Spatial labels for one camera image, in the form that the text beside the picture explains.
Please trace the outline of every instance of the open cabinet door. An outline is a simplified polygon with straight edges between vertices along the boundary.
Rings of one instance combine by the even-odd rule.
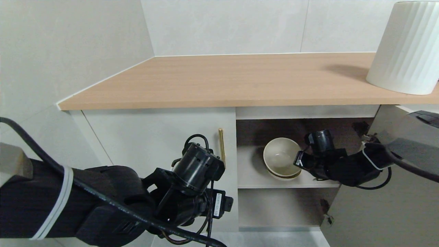
[[[408,112],[402,106],[382,105],[369,133],[378,133]],[[386,177],[384,171],[364,186],[379,185]],[[381,189],[342,185],[327,214],[320,228],[331,247],[439,245],[439,183],[395,165],[391,181]]]

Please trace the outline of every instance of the white bowl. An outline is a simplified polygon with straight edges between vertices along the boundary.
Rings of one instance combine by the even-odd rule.
[[[300,169],[294,165],[299,144],[288,138],[271,140],[264,148],[264,163],[271,176],[282,181],[290,181],[299,176]]]

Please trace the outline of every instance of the wooden countertop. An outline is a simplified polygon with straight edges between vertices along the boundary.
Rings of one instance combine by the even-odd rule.
[[[439,104],[366,82],[375,53],[155,57],[60,102],[61,110]]]

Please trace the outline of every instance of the ribbed white vase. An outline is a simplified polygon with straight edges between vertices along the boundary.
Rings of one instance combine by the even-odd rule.
[[[430,94],[439,79],[439,2],[398,2],[366,80],[406,94]]]

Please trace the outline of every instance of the cabinet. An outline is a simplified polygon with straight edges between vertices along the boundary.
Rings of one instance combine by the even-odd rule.
[[[361,140],[353,122],[365,121],[370,132],[410,110],[402,106],[291,106],[198,109],[86,110],[84,117],[114,165],[125,165],[141,177],[156,167],[170,169],[181,156],[186,138],[204,134],[220,154],[218,128],[224,129],[226,172],[215,183],[234,201],[233,209],[215,220],[214,232],[301,231],[321,229],[331,246],[433,246],[439,241],[439,185],[394,167],[390,183],[366,191],[315,181],[305,172],[289,182],[265,170],[266,143],[287,137],[305,147],[306,133],[330,129],[336,148],[355,153]],[[382,183],[386,173],[365,186]],[[332,224],[323,217],[320,200],[330,204]],[[201,224],[198,219],[189,230]]]
[[[186,139],[203,134],[216,155],[220,155],[218,128],[224,131],[226,171],[215,183],[235,199],[232,211],[215,220],[214,231],[238,231],[236,122],[235,108],[138,109],[83,111],[113,165],[129,166],[140,177],[156,167],[171,169],[181,157]],[[202,139],[194,142],[203,144]],[[187,227],[196,231],[204,221],[199,217]]]

